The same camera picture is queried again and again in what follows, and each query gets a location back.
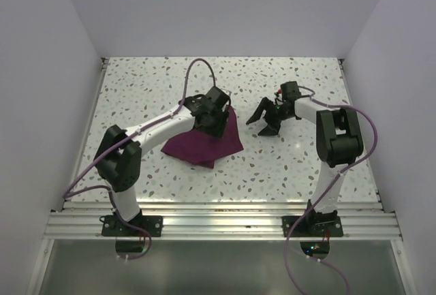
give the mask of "purple cloth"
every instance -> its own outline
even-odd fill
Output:
[[[238,135],[238,123],[233,108],[229,107],[229,120],[222,138],[216,138],[198,130],[169,139],[162,152],[177,159],[213,169],[216,159],[242,151]]]

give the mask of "black joint motor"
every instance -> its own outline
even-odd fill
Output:
[[[125,130],[118,125],[109,127],[95,158],[126,137]],[[112,189],[118,193],[129,189],[139,179],[141,154],[139,142],[129,140],[121,148],[107,154],[95,167],[98,174],[107,180],[112,185]]]
[[[321,161],[331,168],[352,164],[363,153],[363,140],[356,111],[349,108],[318,111],[316,147]]]
[[[194,129],[214,137],[222,137],[229,118],[228,110],[223,110],[230,101],[229,95],[213,86],[206,95],[187,97],[185,106],[196,118]]]

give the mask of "white enclosure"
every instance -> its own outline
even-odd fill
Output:
[[[84,143],[100,58],[220,55],[346,58],[351,100],[379,128],[384,207],[432,294],[435,18],[434,0],[0,0],[0,293],[26,292]]]
[[[103,57],[343,58],[378,0],[72,0]]]

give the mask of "glass panel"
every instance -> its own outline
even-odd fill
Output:
[[[335,271],[290,246],[290,266],[309,294],[344,294]],[[404,294],[389,241],[331,242],[326,260],[352,294]],[[116,260],[113,240],[58,240],[41,295],[299,294],[283,263],[283,242],[157,240],[145,257]]]

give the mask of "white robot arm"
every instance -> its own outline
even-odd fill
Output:
[[[300,118],[304,118],[314,124],[316,124],[317,112],[326,111],[326,107],[312,102],[308,97],[303,97],[295,101],[295,115]],[[336,174],[344,169],[348,164],[337,164],[334,167],[330,167],[327,162],[321,162],[320,176],[316,185],[316,189],[313,192],[311,202],[315,203],[324,191],[329,186],[330,182],[336,176]],[[334,184],[334,186],[328,191],[328,193],[321,199],[316,206],[316,212],[319,213],[331,213],[337,210],[337,202],[339,193],[341,192],[343,180],[346,172],[341,175],[341,178]]]
[[[146,123],[126,129],[114,125],[106,130],[95,157],[137,133],[96,165],[99,175],[111,188],[115,207],[125,221],[135,224],[135,218],[141,220],[134,187],[140,176],[141,158],[158,144],[192,129],[222,137],[229,116],[226,105],[229,101],[229,96],[214,86],[206,95],[187,97],[179,110],[179,106],[175,106]]]
[[[300,223],[293,236],[323,236],[332,228],[333,236],[343,236],[337,201],[345,173],[333,186],[332,180],[363,152],[357,113],[349,108],[331,109],[316,104],[309,96],[301,94],[296,82],[282,84],[275,95],[274,102],[267,97],[261,100],[247,124],[259,120],[265,112],[264,120],[268,125],[258,135],[275,136],[283,120],[306,119],[316,126],[316,148],[321,159],[317,187],[307,204],[308,208],[313,208],[311,203],[317,203],[316,207],[305,216],[304,223]],[[283,217],[285,236],[297,218]]]

